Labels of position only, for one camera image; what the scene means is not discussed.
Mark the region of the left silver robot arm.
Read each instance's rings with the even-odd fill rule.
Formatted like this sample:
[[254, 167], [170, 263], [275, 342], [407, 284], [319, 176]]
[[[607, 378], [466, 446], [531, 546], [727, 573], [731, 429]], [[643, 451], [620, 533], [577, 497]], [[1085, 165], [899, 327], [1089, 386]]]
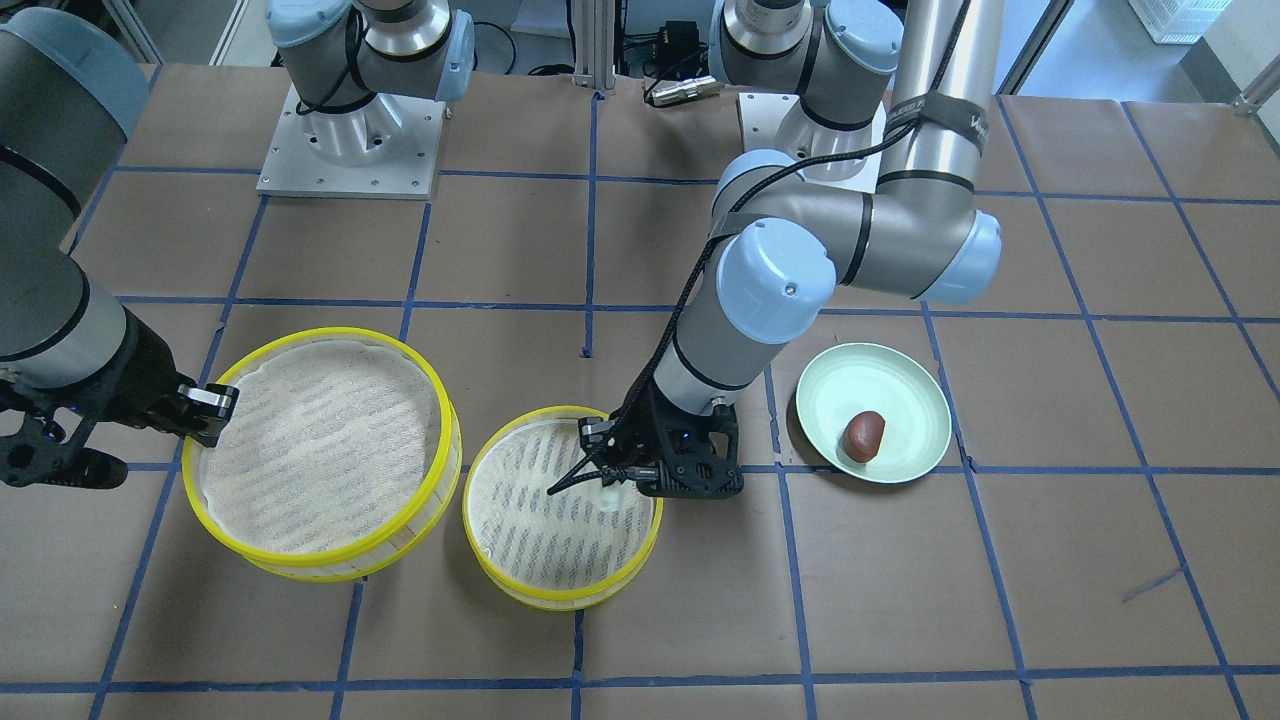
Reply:
[[977, 211], [1001, 1], [721, 1], [716, 78], [788, 94], [818, 129], [882, 140], [819, 154], [758, 149], [722, 173], [707, 243], [652, 359], [608, 418], [579, 420], [582, 457], [548, 495], [634, 483], [657, 498], [742, 489], [735, 404], [838, 286], [968, 304], [1002, 242]]

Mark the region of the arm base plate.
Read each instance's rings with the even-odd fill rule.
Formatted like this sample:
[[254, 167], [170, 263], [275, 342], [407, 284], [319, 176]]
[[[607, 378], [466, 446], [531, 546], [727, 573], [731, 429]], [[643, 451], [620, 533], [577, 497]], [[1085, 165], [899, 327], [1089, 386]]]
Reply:
[[[746, 92], [739, 95], [742, 149], [774, 149], [795, 161], [810, 156], [852, 152], [883, 140], [887, 120], [884, 101], [876, 106], [870, 123], [859, 129], [831, 129], [810, 119], [799, 97], [783, 94]], [[872, 192], [879, 176], [881, 155], [859, 160], [831, 161], [803, 170], [812, 182]]]
[[301, 115], [285, 96], [256, 190], [270, 197], [428, 201], [436, 178], [447, 102], [376, 95], [346, 114]]

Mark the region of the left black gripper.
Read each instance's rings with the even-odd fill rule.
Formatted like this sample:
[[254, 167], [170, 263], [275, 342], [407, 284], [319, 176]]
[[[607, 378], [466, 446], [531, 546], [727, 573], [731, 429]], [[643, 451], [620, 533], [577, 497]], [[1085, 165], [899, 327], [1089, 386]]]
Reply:
[[579, 443], [580, 483], [631, 482], [653, 498], [730, 498], [745, 486], [736, 409], [722, 398], [699, 415], [645, 386], [628, 415], [620, 409], [607, 419], [580, 418]]

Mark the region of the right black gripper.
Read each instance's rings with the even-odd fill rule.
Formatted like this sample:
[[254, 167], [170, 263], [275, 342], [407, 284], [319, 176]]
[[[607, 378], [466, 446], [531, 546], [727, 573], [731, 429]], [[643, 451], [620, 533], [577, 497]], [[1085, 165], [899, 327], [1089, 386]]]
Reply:
[[163, 340], [140, 320], [125, 322], [122, 346], [106, 365], [72, 386], [38, 389], [3, 378], [3, 411], [19, 413], [19, 427], [1, 441], [1, 479], [81, 489], [122, 486], [128, 466], [88, 446], [100, 424], [151, 428], [214, 448], [229, 424], [241, 391], [180, 374]]

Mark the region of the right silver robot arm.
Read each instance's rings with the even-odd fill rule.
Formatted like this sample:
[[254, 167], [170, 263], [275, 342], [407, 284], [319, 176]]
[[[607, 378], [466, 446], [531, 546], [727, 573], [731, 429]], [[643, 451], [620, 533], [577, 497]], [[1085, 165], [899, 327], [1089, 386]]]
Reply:
[[148, 101], [133, 58], [99, 27], [31, 6], [1, 28], [3, 482], [113, 489], [128, 466], [95, 427], [212, 447], [239, 392], [179, 373], [169, 346], [61, 251]]

